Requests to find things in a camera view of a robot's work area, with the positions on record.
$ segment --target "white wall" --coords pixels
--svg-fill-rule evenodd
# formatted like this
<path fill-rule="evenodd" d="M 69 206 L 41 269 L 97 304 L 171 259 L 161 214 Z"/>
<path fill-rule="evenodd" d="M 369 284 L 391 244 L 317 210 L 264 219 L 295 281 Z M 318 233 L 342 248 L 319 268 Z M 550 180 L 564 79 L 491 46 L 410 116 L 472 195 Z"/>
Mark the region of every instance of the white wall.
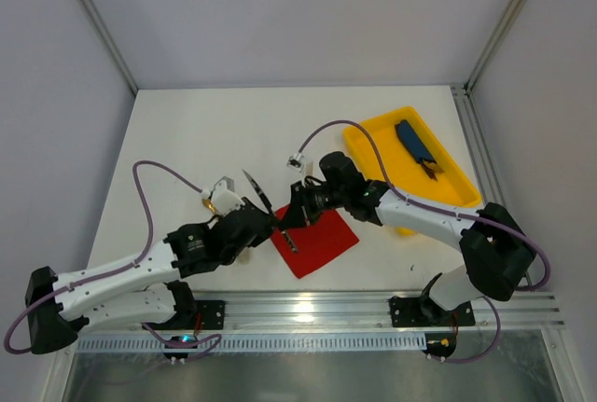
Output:
<path fill-rule="evenodd" d="M 94 0 L 140 88 L 465 81 L 507 0 Z"/>
<path fill-rule="evenodd" d="M 0 0 L 4 336 L 32 270 L 86 264 L 132 95 L 77 0 Z M 26 329 L 13 344 L 28 345 Z M 3 400 L 38 400 L 48 356 L 0 353 Z"/>
<path fill-rule="evenodd" d="M 475 91 L 507 200 L 597 368 L 597 5 L 529 0 Z"/>

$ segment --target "blue object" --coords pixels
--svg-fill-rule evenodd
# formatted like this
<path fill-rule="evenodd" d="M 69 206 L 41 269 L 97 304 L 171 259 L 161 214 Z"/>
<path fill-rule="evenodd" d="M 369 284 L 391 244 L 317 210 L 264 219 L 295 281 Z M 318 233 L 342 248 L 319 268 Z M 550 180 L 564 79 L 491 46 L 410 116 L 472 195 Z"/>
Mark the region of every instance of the blue object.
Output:
<path fill-rule="evenodd" d="M 423 161 L 436 162 L 407 120 L 396 124 L 396 134 L 402 145 L 419 164 L 423 164 Z"/>
<path fill-rule="evenodd" d="M 410 126 L 407 120 L 402 120 L 400 123 L 395 125 L 396 134 L 402 145 L 409 151 L 412 158 L 421 164 L 427 176 L 432 180 L 436 180 L 436 172 L 441 172 L 439 166 L 437 166 L 436 159 L 433 158 L 431 152 L 427 150 L 421 138 L 416 131 Z"/>

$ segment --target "black mounting bracket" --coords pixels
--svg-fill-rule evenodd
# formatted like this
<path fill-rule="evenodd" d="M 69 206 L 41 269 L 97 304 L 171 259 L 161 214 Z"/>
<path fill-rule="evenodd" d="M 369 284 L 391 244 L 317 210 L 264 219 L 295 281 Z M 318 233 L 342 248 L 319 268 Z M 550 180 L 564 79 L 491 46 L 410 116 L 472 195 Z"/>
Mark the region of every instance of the black mounting bracket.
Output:
<path fill-rule="evenodd" d="M 196 299 L 197 314 L 201 315 L 201 330 L 222 330 L 226 317 L 226 302 L 214 299 Z"/>
<path fill-rule="evenodd" d="M 447 312 L 444 319 L 431 324 L 421 311 L 419 297 L 392 297 L 388 301 L 392 327 L 451 327 L 451 314 L 456 315 L 458 326 L 474 326 L 475 314 L 470 302 L 461 304 L 452 312 Z"/>

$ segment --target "purple cable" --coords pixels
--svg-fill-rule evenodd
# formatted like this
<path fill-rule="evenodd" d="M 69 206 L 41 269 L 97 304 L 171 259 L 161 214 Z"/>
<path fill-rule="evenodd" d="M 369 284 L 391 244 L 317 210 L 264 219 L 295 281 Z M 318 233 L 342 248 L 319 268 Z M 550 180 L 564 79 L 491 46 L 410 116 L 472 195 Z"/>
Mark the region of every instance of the purple cable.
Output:
<path fill-rule="evenodd" d="M 4 336 L 4 349 L 8 353 L 19 355 L 22 353 L 29 353 L 31 351 L 31 347 L 24 348 L 24 349 L 13 348 L 10 345 L 10 339 L 12 338 L 15 330 L 17 329 L 19 324 L 22 322 L 22 320 L 24 320 L 25 317 L 29 313 L 33 312 L 35 309 L 37 309 L 43 303 L 45 303 L 49 299 L 56 298 L 57 296 L 61 295 L 64 292 L 69 291 L 72 288 L 79 287 L 80 285 L 83 285 L 83 284 L 92 283 L 94 281 L 99 281 L 100 279 L 103 279 L 103 278 L 109 278 L 111 276 L 120 274 L 123 271 L 130 270 L 132 267 L 134 267 L 135 265 L 138 265 L 141 261 L 143 261 L 143 259 L 146 258 L 147 254 L 149 253 L 149 249 L 151 248 L 151 244 L 153 243 L 153 217 L 151 216 L 151 211 L 149 210 L 149 205 L 147 204 L 147 198 L 146 198 L 145 192 L 143 191 L 143 187 L 141 186 L 141 181 L 139 180 L 138 169 L 140 166 L 145 166 L 145 165 L 146 166 L 154 166 L 159 169 L 162 169 L 163 171 L 166 171 L 167 173 L 170 173 L 173 176 L 175 176 L 176 178 L 178 178 L 180 181 L 182 181 L 184 184 L 186 184 L 193 190 L 201 193 L 201 189 L 199 187 L 196 187 L 190 181 L 188 181 L 184 176 L 182 176 L 180 173 L 174 171 L 173 169 L 171 169 L 168 166 L 161 164 L 160 162 L 146 160 L 146 159 L 135 162 L 132 166 L 132 177 L 134 179 L 134 185 L 139 194 L 139 198 L 141 199 L 141 204 L 143 205 L 143 211 L 146 215 L 146 220 L 147 220 L 147 240 L 146 240 L 145 246 L 143 247 L 143 250 L 141 251 L 141 254 L 139 254 L 139 256 L 130 264 L 124 265 L 122 267 L 119 267 L 119 268 L 111 270 L 111 271 L 106 271 L 104 273 L 96 274 L 95 276 L 90 276 L 88 278 L 79 279 L 78 281 L 69 283 L 68 285 L 60 287 L 60 288 L 54 290 L 53 292 L 48 293 L 44 297 L 38 299 L 36 302 L 34 302 L 29 307 L 27 307 L 23 312 L 21 312 L 21 314 L 15 319 L 15 321 L 13 321 L 12 324 L 8 327 L 7 333 Z"/>
<path fill-rule="evenodd" d="M 201 339 L 200 342 L 206 342 L 207 340 L 211 340 L 214 338 L 217 338 L 217 341 L 215 341 L 214 344 L 209 346 L 205 351 L 201 351 L 199 353 L 194 353 L 190 358 L 185 359 L 186 363 L 200 360 L 200 359 L 204 358 L 205 356 L 207 356 L 213 349 L 215 349 L 215 347 L 222 341 L 222 336 L 220 334 L 210 335 L 209 338 Z M 125 381 L 104 381 L 104 380 L 100 380 L 100 379 L 94 379 L 94 380 L 98 381 L 99 383 L 104 384 L 104 385 L 111 385 L 111 386 L 128 385 L 129 383 L 138 381 L 139 379 L 143 378 L 150 372 L 155 371 L 159 367 L 163 367 L 164 365 L 170 365 L 171 363 L 172 362 L 168 361 L 168 360 L 160 360 L 158 363 L 151 365 L 150 367 L 144 369 L 143 371 L 139 372 L 138 374 L 134 375 L 133 377 L 131 377 L 130 379 L 127 379 Z M 73 398 L 73 400 L 75 402 L 78 402 L 80 400 L 81 396 L 83 396 L 83 391 L 85 390 L 87 384 L 92 379 L 94 368 L 95 368 L 95 365 L 91 365 L 89 371 L 87 371 L 87 375 L 85 376 L 85 379 L 83 379 L 83 382 L 79 385 L 78 390 L 76 391 L 76 395 Z"/>
<path fill-rule="evenodd" d="M 497 346 L 497 343 L 499 342 L 500 338 L 502 337 L 502 320 L 500 319 L 500 314 L 497 312 L 497 309 L 493 305 L 492 301 L 487 297 L 482 297 L 482 298 L 487 301 L 487 303 L 489 304 L 489 307 L 492 308 L 493 314 L 495 315 L 495 337 L 493 337 L 492 344 L 490 344 L 485 351 L 483 351 L 482 353 L 480 353 L 478 355 L 475 355 L 475 356 L 469 357 L 469 358 L 446 358 L 446 359 L 444 359 L 445 363 L 452 363 L 454 365 L 464 365 L 466 363 L 473 363 L 473 362 L 476 362 L 477 360 L 480 360 L 485 355 L 487 355 L 488 353 L 493 351 L 495 349 L 495 347 Z M 431 357 L 434 360 L 441 362 L 440 358 L 435 357 L 434 355 L 432 355 Z"/>
<path fill-rule="evenodd" d="M 213 340 L 216 339 L 216 341 L 214 341 L 214 344 L 210 345 L 207 349 L 205 349 L 204 351 L 201 352 L 197 352 L 194 353 L 192 356 L 190 356 L 189 358 L 185 359 L 186 363 L 189 362 L 194 362 L 196 360 L 200 360 L 204 357 L 206 357 L 211 351 L 213 351 L 215 349 L 215 347 L 220 344 L 220 342 L 222 341 L 222 336 L 220 334 L 214 334 L 214 335 L 209 335 L 201 340 L 198 341 L 194 341 L 193 343 L 182 343 L 182 342 L 177 342 L 177 341 L 168 341 L 163 339 L 162 337 L 160 337 L 160 335 L 158 335 L 158 333 L 156 333 L 155 330 L 151 329 L 151 327 L 147 326 L 145 323 L 143 323 L 143 326 L 149 331 L 149 333 L 151 335 L 153 335 L 156 339 L 158 339 L 161 343 L 166 344 L 166 342 L 173 344 L 174 348 L 176 349 L 183 349 L 186 348 L 187 346 L 181 346 L 181 344 L 185 344 L 185 345 L 189 345 L 189 344 L 194 344 L 195 346 L 206 343 L 209 340 Z M 98 381 L 99 383 L 103 383 L 106 385 L 115 385 L 115 386 L 120 386 L 120 385 L 127 385 L 129 383 L 132 383 L 134 381 L 138 381 L 139 379 L 141 379 L 142 377 L 146 376 L 147 374 L 149 374 L 150 372 L 156 370 L 159 367 L 162 367 L 164 365 L 170 365 L 172 362 L 169 360 L 163 360 L 160 361 L 150 367 L 148 367 L 147 369 L 144 369 L 143 371 L 141 371 L 139 374 L 136 374 L 135 376 L 133 376 L 130 379 L 127 379 L 125 381 Z"/>
<path fill-rule="evenodd" d="M 390 190 L 392 190 L 392 192 L 394 192 L 398 196 L 399 199 L 401 199 L 402 201 L 406 201 L 407 200 L 407 196 L 404 195 L 402 192 L 400 192 L 392 184 L 392 181 L 390 180 L 388 172 L 385 170 L 385 166 L 383 165 L 382 155 L 380 154 L 380 150 L 377 148 L 377 145 L 375 144 L 375 141 L 373 141 L 373 138 L 368 133 L 368 131 L 365 130 L 365 128 L 362 125 L 357 124 L 356 122 L 353 122 L 353 121 L 347 120 L 347 119 L 338 119 L 338 120 L 332 120 L 332 121 L 330 121 L 330 122 L 322 125 L 321 127 L 319 127 L 317 130 L 315 130 L 313 133 L 311 133 L 309 135 L 309 137 L 305 140 L 305 142 L 302 143 L 302 146 L 300 146 L 300 148 L 298 149 L 298 152 L 302 153 L 302 151 L 305 149 L 305 147 L 307 146 L 307 144 L 319 132 L 325 130 L 327 127 L 331 127 L 332 125 L 337 125 L 337 124 L 352 125 L 353 127 L 356 127 L 358 130 L 360 130 L 367 137 L 369 143 L 371 144 L 371 147 L 373 148 L 373 153 L 375 153 L 375 157 L 377 158 L 377 161 L 380 164 L 380 169 L 382 170 L 383 179 L 385 180 L 386 184 L 388 185 L 388 187 L 390 188 Z M 491 227 L 501 229 L 502 231 L 510 234 L 511 236 L 514 236 L 514 237 L 520 239 L 521 241 L 523 241 L 524 243 L 526 243 L 527 245 L 529 245 L 537 253 L 537 255 L 539 256 L 539 258 L 543 262 L 543 266 L 545 268 L 545 273 L 543 274 L 543 278 L 541 278 L 541 281 L 539 281 L 537 284 L 526 285 L 524 287 L 517 287 L 516 289 L 518 291 L 520 291 L 520 292 L 530 292 L 530 291 L 536 290 L 538 288 L 541 288 L 545 284 L 548 283 L 549 277 L 551 276 L 551 265 L 549 264 L 549 259 L 548 259 L 547 255 L 545 254 L 545 252 L 543 251 L 543 249 L 537 243 L 535 243 L 534 241 L 532 241 L 531 239 L 529 239 L 527 236 L 525 236 L 521 232 L 516 231 L 515 229 L 513 229 L 513 228 L 511 228 L 511 227 L 509 227 L 507 225 L 504 225 L 502 223 L 494 222 L 493 220 L 490 220 L 489 218 L 480 217 L 478 215 L 457 214 L 457 213 L 454 213 L 452 211 L 448 211 L 448 210 L 443 209 L 443 208 L 438 208 L 436 206 L 432 206 L 430 204 L 426 204 L 426 203 L 423 203 L 423 202 L 420 202 L 420 201 L 416 201 L 416 200 L 411 200 L 411 199 L 409 199 L 408 203 L 412 204 L 413 206 L 416 206 L 418 208 L 425 209 L 427 211 L 431 211 L 433 213 L 442 214 L 442 215 L 448 215 L 448 216 L 454 217 L 454 218 L 463 218 L 465 220 L 473 220 L 475 222 L 480 222 L 480 223 L 482 223 L 484 225 L 489 225 Z"/>
<path fill-rule="evenodd" d="M 353 121 L 347 120 L 347 119 L 338 119 L 338 120 L 332 120 L 332 121 L 328 122 L 327 124 L 322 125 L 321 127 L 319 127 L 317 130 L 315 130 L 313 133 L 311 133 L 309 135 L 309 137 L 305 140 L 305 142 L 302 143 L 302 146 L 300 146 L 300 148 L 298 149 L 298 152 L 302 153 L 302 151 L 305 149 L 307 144 L 319 132 L 321 132 L 322 130 L 325 130 L 327 127 L 331 127 L 332 125 L 338 125 L 338 124 L 352 125 L 353 127 L 356 127 L 358 130 L 360 130 L 365 135 L 365 137 L 367 137 L 369 143 L 371 144 L 371 147 L 373 148 L 373 153 L 375 153 L 375 158 L 377 158 L 377 161 L 380 164 L 380 169 L 382 170 L 382 175 L 383 175 L 383 179 L 385 180 L 385 183 L 392 190 L 392 192 L 394 192 L 396 194 L 396 196 L 399 199 L 401 199 L 402 201 L 406 201 L 407 200 L 406 195 L 402 194 L 402 192 L 400 192 L 390 181 L 388 172 L 385 170 L 385 166 L 383 165 L 382 155 L 380 154 L 380 150 L 377 148 L 375 141 L 373 141 L 373 138 L 371 137 L 369 132 L 367 130 L 365 130 L 365 128 L 362 125 L 357 124 L 356 122 L 353 122 Z M 548 283 L 549 277 L 551 276 L 551 265 L 549 264 L 547 255 L 545 254 L 543 249 L 538 244 L 533 242 L 531 239 L 526 237 L 521 232 L 516 231 L 515 229 L 512 229 L 511 227 L 504 225 L 502 223 L 494 222 L 493 220 L 490 220 L 485 217 L 480 217 L 480 216 L 476 216 L 476 215 L 467 215 L 467 214 L 457 214 L 457 213 L 453 213 L 452 211 L 448 211 L 448 210 L 445 210 L 442 208 L 438 208 L 436 206 L 432 206 L 430 204 L 426 204 L 426 203 L 416 201 L 416 200 L 411 200 L 411 199 L 408 199 L 408 203 L 412 204 L 413 206 L 417 206 L 421 209 L 425 209 L 427 211 L 431 211 L 431 212 L 434 212 L 437 214 L 448 215 L 450 217 L 463 218 L 465 220 L 473 220 L 475 222 L 480 222 L 485 225 L 489 225 L 491 227 L 501 229 L 502 231 L 516 237 L 517 239 L 520 239 L 521 241 L 523 241 L 524 243 L 529 245 L 531 248 L 533 248 L 533 250 L 535 250 L 537 255 L 541 258 L 541 261 L 543 262 L 543 266 L 545 268 L 545 273 L 544 273 L 541 281 L 539 281 L 537 284 L 526 285 L 524 287 L 517 287 L 516 289 L 521 292 L 530 292 L 530 291 L 534 291 L 538 288 L 541 288 L 545 284 Z M 483 297 L 483 299 L 485 299 L 487 301 L 487 303 L 492 308 L 493 314 L 495 315 L 496 328 L 495 328 L 495 337 L 493 338 L 492 344 L 490 344 L 489 347 L 484 352 L 480 353 L 479 355 L 475 355 L 470 358 L 448 358 L 448 359 L 444 360 L 446 363 L 453 363 L 453 364 L 472 363 L 472 362 L 475 362 L 475 361 L 483 358 L 485 355 L 487 355 L 488 353 L 493 351 L 493 349 L 495 349 L 495 347 L 497 346 L 497 343 L 500 340 L 500 337 L 502 335 L 502 321 L 500 319 L 500 315 L 499 315 L 497 309 L 495 308 L 495 306 L 493 305 L 491 300 L 487 297 Z"/>

